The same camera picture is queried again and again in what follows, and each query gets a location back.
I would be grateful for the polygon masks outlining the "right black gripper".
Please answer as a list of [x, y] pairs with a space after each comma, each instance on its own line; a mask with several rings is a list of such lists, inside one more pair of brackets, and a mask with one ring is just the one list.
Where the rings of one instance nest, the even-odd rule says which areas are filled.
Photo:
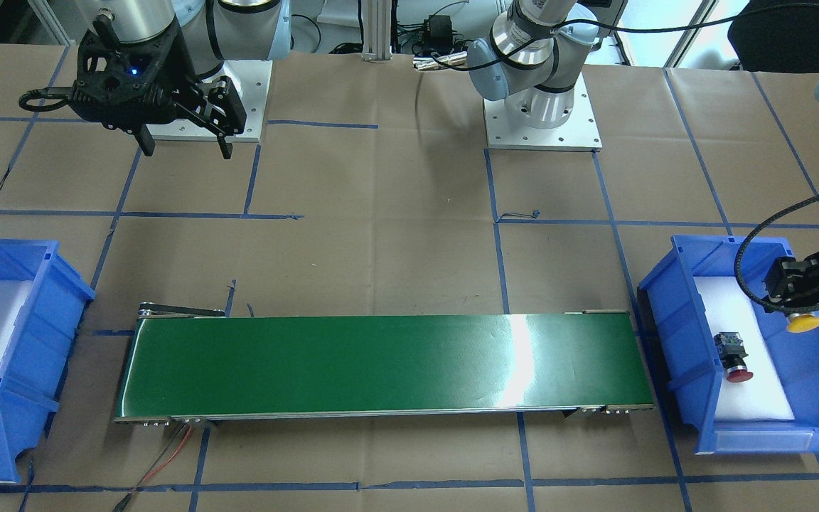
[[229, 77], [210, 83], [196, 77], [177, 20], [153, 38], [124, 43], [118, 20], [96, 16], [78, 49], [77, 78], [68, 104], [79, 117], [136, 137], [145, 156], [153, 156], [149, 125], [187, 119], [218, 138], [224, 159], [246, 124], [246, 110]]

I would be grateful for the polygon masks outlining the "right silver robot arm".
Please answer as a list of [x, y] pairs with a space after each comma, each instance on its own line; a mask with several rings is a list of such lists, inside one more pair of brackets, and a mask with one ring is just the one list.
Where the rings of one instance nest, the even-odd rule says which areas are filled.
[[186, 120], [225, 159], [247, 132], [234, 61], [280, 60], [291, 49], [287, 1], [78, 1], [87, 33], [66, 104], [81, 119], [133, 136], [151, 156], [151, 127]]

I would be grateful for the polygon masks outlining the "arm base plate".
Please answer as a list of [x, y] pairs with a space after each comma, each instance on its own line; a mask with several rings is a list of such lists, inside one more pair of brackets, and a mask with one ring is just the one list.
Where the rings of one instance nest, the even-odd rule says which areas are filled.
[[[228, 142], [261, 142], [264, 110], [267, 106], [271, 83], [271, 68], [272, 63], [269, 61], [228, 60], [224, 62], [220, 71], [203, 79], [204, 83], [210, 83], [220, 77], [229, 77], [246, 110], [246, 124], [243, 131], [227, 137]], [[178, 119], [166, 125], [149, 125], [147, 129], [157, 142], [217, 142], [215, 135], [205, 127], [195, 126], [187, 119]]]
[[550, 94], [532, 87], [500, 101], [484, 100], [490, 149], [598, 151], [601, 134], [583, 75], [572, 90]]

